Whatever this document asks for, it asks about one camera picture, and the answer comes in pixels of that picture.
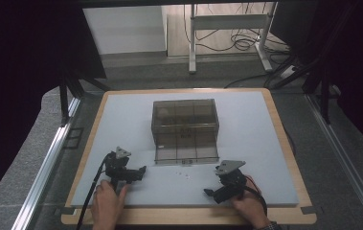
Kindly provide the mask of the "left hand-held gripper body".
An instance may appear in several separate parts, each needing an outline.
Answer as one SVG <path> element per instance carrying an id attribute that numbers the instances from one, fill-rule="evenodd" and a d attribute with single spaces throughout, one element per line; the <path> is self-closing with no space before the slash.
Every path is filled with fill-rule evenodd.
<path id="1" fill-rule="evenodd" d="M 120 147 L 111 151 L 105 158 L 105 174 L 110 178 L 111 184 L 117 186 L 120 181 L 131 184 L 140 179 L 139 170 L 130 170 L 126 167 L 131 153 Z"/>

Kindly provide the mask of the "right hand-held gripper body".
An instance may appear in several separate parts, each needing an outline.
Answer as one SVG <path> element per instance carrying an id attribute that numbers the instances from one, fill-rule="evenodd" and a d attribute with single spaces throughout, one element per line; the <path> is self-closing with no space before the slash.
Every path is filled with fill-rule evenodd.
<path id="1" fill-rule="evenodd" d="M 222 184 L 222 187 L 213 193 L 216 203 L 224 202 L 243 193 L 246 178 L 239 168 L 245 164 L 245 161 L 223 160 L 216 167 L 216 175 Z"/>

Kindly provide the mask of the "person's right hand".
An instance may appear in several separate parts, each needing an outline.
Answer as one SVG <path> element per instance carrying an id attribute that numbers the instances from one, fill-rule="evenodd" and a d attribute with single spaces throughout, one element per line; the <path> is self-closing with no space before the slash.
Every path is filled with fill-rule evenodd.
<path id="1" fill-rule="evenodd" d="M 231 202 L 233 207 L 255 230 L 264 229 L 271 221 L 264 212 L 261 200 L 257 197 L 257 194 L 261 194 L 261 190 L 249 175 L 246 176 L 246 186 L 254 190 L 255 193 L 245 191 L 243 195 L 232 197 Z"/>

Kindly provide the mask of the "person's left hand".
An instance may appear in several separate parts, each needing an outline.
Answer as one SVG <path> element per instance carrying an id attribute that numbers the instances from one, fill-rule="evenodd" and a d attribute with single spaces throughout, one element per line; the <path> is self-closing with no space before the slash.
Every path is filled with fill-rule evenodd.
<path id="1" fill-rule="evenodd" d="M 114 186 L 102 180 L 94 193 L 91 214 L 92 230 L 115 230 L 116 224 L 125 207 L 128 184 L 125 184 L 117 195 Z"/>

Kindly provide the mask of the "white table mat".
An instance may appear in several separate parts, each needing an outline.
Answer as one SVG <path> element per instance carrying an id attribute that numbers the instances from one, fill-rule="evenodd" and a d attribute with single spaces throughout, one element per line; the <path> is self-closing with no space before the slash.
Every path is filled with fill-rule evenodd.
<path id="1" fill-rule="evenodd" d="M 107 94 L 105 98 L 96 134 L 88 139 L 91 149 L 84 154 L 86 165 L 71 205 L 83 204 L 102 160 L 117 147 L 131 153 L 129 168 L 147 168 L 143 179 L 130 186 L 128 205 L 214 205 L 214 200 L 204 193 L 205 189 L 220 187 L 214 164 L 159 166 L 154 162 L 153 103 L 191 99 L 213 99 L 216 103 L 220 160 L 243 161 L 240 170 L 254 177 L 270 207 L 299 203 L 270 110 L 260 91 Z"/>

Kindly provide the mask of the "smoky clear compartment box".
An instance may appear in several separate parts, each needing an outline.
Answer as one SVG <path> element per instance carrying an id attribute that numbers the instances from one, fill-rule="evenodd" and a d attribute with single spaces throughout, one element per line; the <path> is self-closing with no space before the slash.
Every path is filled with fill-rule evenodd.
<path id="1" fill-rule="evenodd" d="M 156 101 L 151 132 L 158 165 L 215 163 L 219 121 L 214 99 Z"/>

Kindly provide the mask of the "black tripod stand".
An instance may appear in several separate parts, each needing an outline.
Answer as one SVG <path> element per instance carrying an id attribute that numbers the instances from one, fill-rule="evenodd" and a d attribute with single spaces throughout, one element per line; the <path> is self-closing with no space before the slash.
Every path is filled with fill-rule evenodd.
<path id="1" fill-rule="evenodd" d="M 60 96 L 60 109 L 61 109 L 61 125 L 64 127 L 69 121 L 69 104 L 68 104 L 68 93 L 71 93 L 75 99 L 80 99 L 84 94 L 84 89 L 80 84 L 80 80 L 84 80 L 100 90 L 106 92 L 110 91 L 111 88 L 98 80 L 91 77 L 86 77 L 80 72 L 74 74 L 69 71 L 65 71 L 60 78 L 59 84 L 59 96 Z"/>

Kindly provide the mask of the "white power strip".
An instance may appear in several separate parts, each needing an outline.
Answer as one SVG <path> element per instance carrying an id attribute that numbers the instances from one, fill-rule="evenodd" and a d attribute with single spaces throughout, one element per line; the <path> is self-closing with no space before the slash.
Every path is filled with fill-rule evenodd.
<path id="1" fill-rule="evenodd" d="M 282 79 L 286 79 L 287 77 L 291 76 L 292 74 L 294 74 L 296 71 L 298 70 L 298 68 L 294 65 L 290 65 L 288 66 L 281 74 L 280 77 Z"/>

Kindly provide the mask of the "black metal stand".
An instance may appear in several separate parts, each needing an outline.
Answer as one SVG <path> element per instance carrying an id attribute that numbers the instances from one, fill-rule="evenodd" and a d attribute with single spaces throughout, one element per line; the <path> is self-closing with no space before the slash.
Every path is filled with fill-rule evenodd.
<path id="1" fill-rule="evenodd" d="M 329 120 L 329 76 L 326 73 L 327 70 L 327 57 L 328 51 L 321 51 L 318 56 L 309 64 L 295 71 L 283 80 L 280 80 L 274 84 L 268 86 L 268 89 L 280 89 L 287 84 L 295 81 L 299 77 L 308 74 L 306 81 L 302 85 L 302 90 L 305 94 L 313 94 L 318 86 L 320 88 L 319 96 L 319 111 L 320 115 L 327 124 L 330 124 Z"/>

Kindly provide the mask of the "white cabinet panel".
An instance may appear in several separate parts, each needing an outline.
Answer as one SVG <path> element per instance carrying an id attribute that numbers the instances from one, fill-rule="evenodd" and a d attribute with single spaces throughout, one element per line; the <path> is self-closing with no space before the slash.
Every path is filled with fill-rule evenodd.
<path id="1" fill-rule="evenodd" d="M 161 6 L 83 10 L 100 55 L 164 52 L 167 19 Z"/>

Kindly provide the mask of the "dark curtain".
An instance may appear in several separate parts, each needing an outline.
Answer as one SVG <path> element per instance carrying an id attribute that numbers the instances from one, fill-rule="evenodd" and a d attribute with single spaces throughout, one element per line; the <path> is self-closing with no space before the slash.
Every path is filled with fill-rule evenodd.
<path id="1" fill-rule="evenodd" d="M 63 77 L 104 77 L 77 0 L 0 0 L 0 181 L 28 136 L 42 97 Z"/>
<path id="2" fill-rule="evenodd" d="M 338 105 L 363 134 L 363 0 L 283 0 L 271 34 L 304 65 L 303 91 L 336 86 Z"/>

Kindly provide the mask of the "aluminium rail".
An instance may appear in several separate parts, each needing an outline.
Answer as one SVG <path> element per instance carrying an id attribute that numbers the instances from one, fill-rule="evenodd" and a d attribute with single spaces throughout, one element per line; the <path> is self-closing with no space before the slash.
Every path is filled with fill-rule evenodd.
<path id="1" fill-rule="evenodd" d="M 307 100 L 309 107 L 318 123 L 320 128 L 322 129 L 324 135 L 326 136 L 335 157 L 337 158 L 339 164 L 341 165 L 345 175 L 349 179 L 352 187 L 357 194 L 362 206 L 363 206 L 363 179 L 353 162 L 351 161 L 348 153 L 337 137 L 335 131 L 332 126 L 326 122 L 323 116 L 320 113 L 320 105 L 317 101 L 309 95 L 305 95 L 305 99 Z"/>
<path id="2" fill-rule="evenodd" d="M 53 142 L 49 147 L 47 154 L 39 168 L 39 171 L 34 179 L 34 183 L 28 192 L 28 195 L 15 219 L 11 230 L 27 230 L 30 221 L 34 216 L 36 206 L 46 188 L 50 174 L 58 159 L 59 153 L 62 150 L 64 141 L 68 135 L 68 131 L 73 122 L 74 116 L 80 105 L 80 99 L 73 98 L 68 106 L 68 122 L 64 126 L 57 129 Z"/>

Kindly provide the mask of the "white desk frame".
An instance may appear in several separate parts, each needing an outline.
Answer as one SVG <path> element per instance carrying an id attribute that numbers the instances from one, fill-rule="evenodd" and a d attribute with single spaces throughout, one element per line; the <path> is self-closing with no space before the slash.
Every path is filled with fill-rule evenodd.
<path id="1" fill-rule="evenodd" d="M 196 4 L 191 4 L 190 14 L 190 47 L 189 73 L 196 72 L 196 31 L 254 29 L 261 33 L 254 42 L 254 46 L 266 73 L 272 71 L 271 64 L 264 50 L 277 3 L 273 2 L 267 12 L 261 14 L 229 14 L 229 15 L 197 15 Z"/>

